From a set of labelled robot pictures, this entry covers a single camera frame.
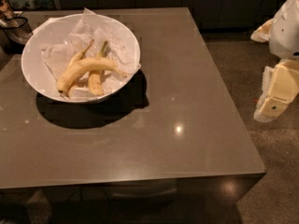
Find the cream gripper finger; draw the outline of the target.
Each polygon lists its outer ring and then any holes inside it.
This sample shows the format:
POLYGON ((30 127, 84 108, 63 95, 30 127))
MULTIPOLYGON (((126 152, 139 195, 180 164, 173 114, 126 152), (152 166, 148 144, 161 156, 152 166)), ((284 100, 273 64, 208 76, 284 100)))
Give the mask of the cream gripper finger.
POLYGON ((262 94, 253 114, 253 118, 262 123, 277 119, 289 105, 284 100, 268 95, 272 76, 273 68, 266 66, 263 71, 262 94))
POLYGON ((299 93, 299 62, 286 60, 274 69, 268 96, 284 103, 291 103, 299 93))

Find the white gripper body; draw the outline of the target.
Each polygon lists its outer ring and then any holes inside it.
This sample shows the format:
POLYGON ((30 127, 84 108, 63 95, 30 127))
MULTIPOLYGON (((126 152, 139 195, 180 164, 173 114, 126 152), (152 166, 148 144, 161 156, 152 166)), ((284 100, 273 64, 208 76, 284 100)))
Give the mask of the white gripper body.
POLYGON ((281 59, 299 59, 299 0, 287 0, 271 20, 256 29, 250 39, 267 42, 281 59))

